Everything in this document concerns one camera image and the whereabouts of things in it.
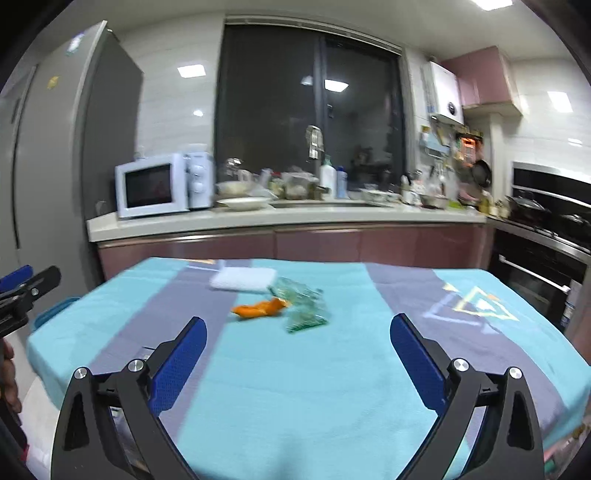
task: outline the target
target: pink cabinet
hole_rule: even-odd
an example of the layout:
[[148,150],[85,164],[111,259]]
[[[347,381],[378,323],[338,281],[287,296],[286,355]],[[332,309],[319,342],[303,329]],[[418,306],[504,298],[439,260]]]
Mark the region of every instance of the pink cabinet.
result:
[[422,227],[368,228],[361,234],[361,261],[415,266],[415,253]]
[[473,268],[474,233],[473,225],[421,228],[414,265],[426,268]]
[[465,113],[472,109],[475,113],[521,113],[510,65],[497,47],[473,51],[441,65],[456,75]]
[[361,232],[357,229],[278,231],[278,260],[358,262]]
[[107,280],[149,257],[188,260],[273,258],[275,247],[273,232],[187,235],[157,239],[147,237],[136,240],[128,244],[112,247],[107,244],[99,248],[100,262]]
[[276,258],[306,262],[375,262],[405,267],[486,268],[490,238],[484,225],[361,224],[352,228],[275,227],[184,233],[99,244],[108,280],[149,257]]

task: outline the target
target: white microwave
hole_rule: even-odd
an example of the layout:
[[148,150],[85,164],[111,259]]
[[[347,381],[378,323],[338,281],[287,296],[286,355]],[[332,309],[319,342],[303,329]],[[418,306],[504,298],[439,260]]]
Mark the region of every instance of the white microwave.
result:
[[214,166],[207,152],[143,158],[115,167],[120,218],[209,208]]

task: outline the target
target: light blue tablecloth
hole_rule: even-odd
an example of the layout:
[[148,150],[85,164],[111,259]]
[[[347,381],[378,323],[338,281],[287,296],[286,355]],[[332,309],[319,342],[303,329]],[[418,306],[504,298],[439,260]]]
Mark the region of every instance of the light blue tablecloth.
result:
[[[224,264],[271,267],[324,291],[329,325],[289,334],[284,316],[238,322],[232,306],[260,294],[212,291]],[[389,340],[405,312],[449,357],[524,371],[546,444],[582,419],[591,370],[527,302],[480,270],[274,260],[209,263],[152,258],[34,332],[28,356],[61,405],[74,369],[116,371],[172,339],[192,316],[208,343],[174,407],[160,416],[205,478],[392,479],[436,419]],[[469,429],[449,478],[473,445]]]

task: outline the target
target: built-in oven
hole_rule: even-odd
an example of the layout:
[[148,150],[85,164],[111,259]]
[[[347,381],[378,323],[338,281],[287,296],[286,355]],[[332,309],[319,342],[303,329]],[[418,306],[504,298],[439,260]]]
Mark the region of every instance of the built-in oven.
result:
[[538,233],[514,228],[515,233],[495,231],[489,271],[564,332],[587,265],[562,253],[559,242],[544,238],[542,245],[532,240]]

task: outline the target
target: human hand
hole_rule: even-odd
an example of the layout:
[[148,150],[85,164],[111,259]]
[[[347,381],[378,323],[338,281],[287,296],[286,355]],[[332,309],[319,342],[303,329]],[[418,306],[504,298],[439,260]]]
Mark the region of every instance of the human hand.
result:
[[16,413],[22,411],[21,401],[18,399],[18,387],[15,380],[16,370],[12,359],[14,358],[14,349],[12,345],[6,340],[0,340],[4,342],[4,358],[0,359],[2,365],[0,366],[0,378],[4,384],[4,396],[6,397],[7,403],[12,407]]

